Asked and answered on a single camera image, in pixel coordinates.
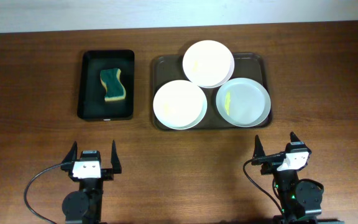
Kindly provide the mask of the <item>pink-white plate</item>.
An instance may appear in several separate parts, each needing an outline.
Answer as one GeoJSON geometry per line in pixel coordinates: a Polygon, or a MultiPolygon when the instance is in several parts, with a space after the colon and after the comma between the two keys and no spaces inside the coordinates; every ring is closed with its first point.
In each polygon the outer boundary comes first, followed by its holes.
{"type": "Polygon", "coordinates": [[[191,45],[182,60],[185,76],[202,88],[216,88],[234,73],[232,52],[215,40],[202,40],[191,45]]]}

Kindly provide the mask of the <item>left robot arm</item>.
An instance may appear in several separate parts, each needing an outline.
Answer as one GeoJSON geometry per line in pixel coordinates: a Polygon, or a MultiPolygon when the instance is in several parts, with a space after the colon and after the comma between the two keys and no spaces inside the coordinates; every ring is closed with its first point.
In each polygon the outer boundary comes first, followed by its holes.
{"type": "Polygon", "coordinates": [[[110,168],[101,167],[99,151],[82,151],[80,156],[77,152],[78,146],[74,142],[62,160],[61,170],[67,172],[73,182],[79,183],[79,189],[69,193],[62,202],[65,223],[98,224],[101,223],[103,184],[122,172],[116,143],[112,142],[110,168]]]}

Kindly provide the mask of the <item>green and yellow sponge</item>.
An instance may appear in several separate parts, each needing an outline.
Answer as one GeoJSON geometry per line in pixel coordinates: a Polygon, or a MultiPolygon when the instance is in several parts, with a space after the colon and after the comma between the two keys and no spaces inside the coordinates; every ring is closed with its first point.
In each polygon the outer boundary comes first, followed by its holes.
{"type": "Polygon", "coordinates": [[[121,101],[126,98],[126,89],[120,81],[121,70],[119,68],[102,70],[99,76],[106,91],[105,102],[121,101]]]}

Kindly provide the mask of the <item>white plate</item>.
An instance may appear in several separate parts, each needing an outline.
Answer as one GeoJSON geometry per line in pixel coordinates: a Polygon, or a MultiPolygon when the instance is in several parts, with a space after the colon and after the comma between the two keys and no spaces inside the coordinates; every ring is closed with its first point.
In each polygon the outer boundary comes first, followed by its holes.
{"type": "Polygon", "coordinates": [[[174,80],[157,90],[152,108],[164,126],[184,130],[196,126],[204,118],[208,103],[199,86],[186,80],[174,80]]]}

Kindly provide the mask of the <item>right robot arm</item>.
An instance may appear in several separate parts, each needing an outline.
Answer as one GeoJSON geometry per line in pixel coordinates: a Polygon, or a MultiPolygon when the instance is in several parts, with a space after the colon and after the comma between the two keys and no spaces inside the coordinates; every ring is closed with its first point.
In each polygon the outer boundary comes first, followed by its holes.
{"type": "Polygon", "coordinates": [[[311,179],[298,178],[298,172],[308,165],[310,155],[311,149],[293,132],[290,133],[290,142],[285,150],[272,155],[266,155],[260,138],[255,137],[252,159],[243,166],[261,166],[262,175],[273,176],[274,196],[246,174],[250,182],[278,207],[280,214],[273,218],[274,223],[341,223],[338,219],[318,219],[322,214],[323,184],[311,179]]]}

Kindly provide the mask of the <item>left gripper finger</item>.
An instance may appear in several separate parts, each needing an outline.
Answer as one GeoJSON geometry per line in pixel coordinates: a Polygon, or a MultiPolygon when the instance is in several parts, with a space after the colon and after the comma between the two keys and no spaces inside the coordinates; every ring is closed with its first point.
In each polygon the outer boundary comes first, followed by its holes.
{"type": "Polygon", "coordinates": [[[65,158],[62,160],[62,162],[63,162],[63,163],[67,163],[67,162],[76,161],[77,152],[78,152],[78,146],[77,146],[77,142],[75,141],[75,142],[73,143],[71,149],[69,150],[69,152],[68,152],[67,155],[65,156],[65,158]]]}
{"type": "Polygon", "coordinates": [[[112,142],[112,149],[111,149],[111,165],[113,170],[121,170],[121,163],[118,158],[116,142],[112,142]]]}

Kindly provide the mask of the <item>pale blue plate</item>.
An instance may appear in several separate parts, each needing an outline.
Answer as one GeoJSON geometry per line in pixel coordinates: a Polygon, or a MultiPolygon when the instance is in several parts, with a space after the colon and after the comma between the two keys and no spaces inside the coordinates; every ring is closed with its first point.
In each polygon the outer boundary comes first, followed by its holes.
{"type": "Polygon", "coordinates": [[[221,117],[241,128],[261,124],[268,118],[271,107],[268,91],[250,78],[233,78],[216,94],[216,108],[221,117]]]}

